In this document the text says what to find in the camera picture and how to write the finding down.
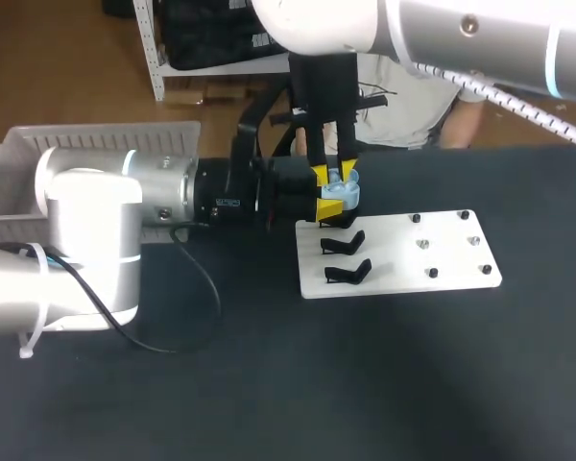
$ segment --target white board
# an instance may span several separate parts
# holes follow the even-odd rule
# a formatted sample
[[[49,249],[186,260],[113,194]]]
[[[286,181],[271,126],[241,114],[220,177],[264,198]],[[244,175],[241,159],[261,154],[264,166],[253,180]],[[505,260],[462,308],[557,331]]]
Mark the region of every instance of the white board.
[[[470,210],[463,220],[461,212],[420,213],[417,224],[412,214],[359,217],[347,230],[297,222],[301,294],[320,299],[499,286],[501,273],[476,214]],[[356,255],[323,255],[321,238],[349,242],[358,231],[365,232],[365,242]],[[422,240],[428,249],[420,247]],[[327,282],[325,267],[355,271],[367,258],[372,271],[360,285]],[[492,267],[489,275],[485,265]],[[438,269],[436,279],[429,277],[432,268]]]

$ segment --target plastic bin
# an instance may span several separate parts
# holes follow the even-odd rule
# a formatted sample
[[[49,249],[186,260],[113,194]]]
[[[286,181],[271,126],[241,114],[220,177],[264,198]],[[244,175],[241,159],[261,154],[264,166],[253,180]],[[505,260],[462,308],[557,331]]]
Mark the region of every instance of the plastic bin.
[[[36,205],[41,154],[53,146],[137,149],[140,155],[195,157],[199,122],[60,125],[11,128],[0,144],[0,242],[47,245],[49,226]],[[143,228],[142,243],[168,243],[168,229]]]

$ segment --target label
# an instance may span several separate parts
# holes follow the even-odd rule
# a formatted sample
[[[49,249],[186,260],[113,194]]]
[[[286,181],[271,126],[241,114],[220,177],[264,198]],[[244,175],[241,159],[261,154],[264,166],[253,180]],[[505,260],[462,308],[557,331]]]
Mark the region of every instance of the label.
[[[228,7],[231,10],[238,10],[240,8],[250,7],[252,5],[252,0],[229,0]]]
[[[262,34],[254,34],[252,36],[252,44],[254,48],[259,48],[261,46],[268,46],[275,42],[276,41],[273,40],[273,38],[266,32]]]
[[[215,199],[215,205],[217,206],[241,206],[241,201],[236,199]]]

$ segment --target black cable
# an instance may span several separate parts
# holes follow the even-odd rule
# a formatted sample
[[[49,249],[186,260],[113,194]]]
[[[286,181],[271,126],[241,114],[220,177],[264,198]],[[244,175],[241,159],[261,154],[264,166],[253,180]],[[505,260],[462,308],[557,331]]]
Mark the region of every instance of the black cable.
[[[362,85],[362,86],[370,86],[371,88],[377,88],[381,91],[379,93],[374,93],[374,94],[368,95],[367,97],[370,97],[370,98],[372,98],[373,96],[379,96],[380,94],[396,94],[395,91],[391,91],[389,89],[386,89],[384,86],[375,85],[375,84],[366,84],[365,82],[359,82],[358,84]]]
[[[199,225],[193,225],[191,223],[188,223],[187,226],[186,226],[186,224],[181,224],[181,225],[175,226],[170,231],[171,239],[179,246],[181,253],[183,255],[185,255],[188,258],[188,260],[190,260],[195,265],[195,267],[201,272],[201,274],[203,274],[203,276],[205,277],[205,279],[208,281],[209,285],[211,286],[211,289],[213,290],[213,295],[215,297],[215,303],[216,303],[216,316],[214,319],[214,324],[217,325],[219,323],[219,321],[222,319],[222,302],[220,300],[220,294],[218,293],[218,289],[216,288],[215,283],[213,282],[213,279],[209,276],[209,274],[204,269],[204,267],[201,266],[201,264],[199,264],[199,262],[194,257],[192,257],[192,255],[189,252],[187,252],[185,250],[185,248],[183,248],[183,242],[181,242],[177,238],[176,232],[179,229],[183,229],[185,227],[192,228],[192,227],[200,227],[200,226]],[[15,253],[15,252],[19,252],[21,250],[34,251],[34,248],[31,245],[27,245],[27,244],[23,244],[23,243],[8,242],[8,243],[0,243],[0,250]],[[204,345],[206,345],[208,340],[210,340],[212,338],[215,328],[213,328],[211,330],[210,334],[208,334],[205,338],[203,338],[201,341],[199,341],[198,344],[195,344],[195,345],[188,347],[186,349],[180,349],[179,351],[156,348],[154,346],[150,346],[148,344],[145,344],[145,343],[139,341],[135,337],[131,336],[127,331],[125,331],[124,328],[119,324],[119,322],[117,322],[117,320],[115,320],[115,317],[113,317],[113,314],[107,309],[107,307],[102,302],[102,300],[100,298],[98,298],[98,295],[96,295],[94,290],[87,284],[87,282],[81,277],[79,272],[77,272],[77,270],[73,266],[71,266],[69,263],[64,261],[61,258],[61,256],[56,255],[53,251],[51,251],[47,248],[43,248],[43,250],[45,251],[45,254],[47,255],[48,258],[51,258],[54,262],[56,262],[59,266],[61,266],[68,274],[70,274],[77,281],[77,283],[82,287],[83,291],[90,298],[90,300],[93,302],[93,304],[96,306],[96,308],[100,311],[101,314],[103,314],[103,316],[107,319],[107,321],[113,326],[115,331],[117,331],[120,335],[122,335],[124,338],[126,338],[128,341],[135,344],[139,348],[144,349],[146,351],[159,352],[159,353],[195,352],[195,351],[200,350]]]

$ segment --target black table surface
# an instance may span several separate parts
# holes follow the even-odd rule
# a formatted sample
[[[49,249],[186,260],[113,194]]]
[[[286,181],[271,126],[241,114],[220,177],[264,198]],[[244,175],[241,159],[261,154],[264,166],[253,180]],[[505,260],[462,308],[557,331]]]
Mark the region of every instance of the black table surface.
[[[362,214],[476,210],[487,290],[306,301],[294,228],[198,231],[225,319],[160,356],[113,331],[0,338],[0,460],[576,460],[576,149],[370,153]],[[212,298],[143,251],[144,340],[185,345]]]

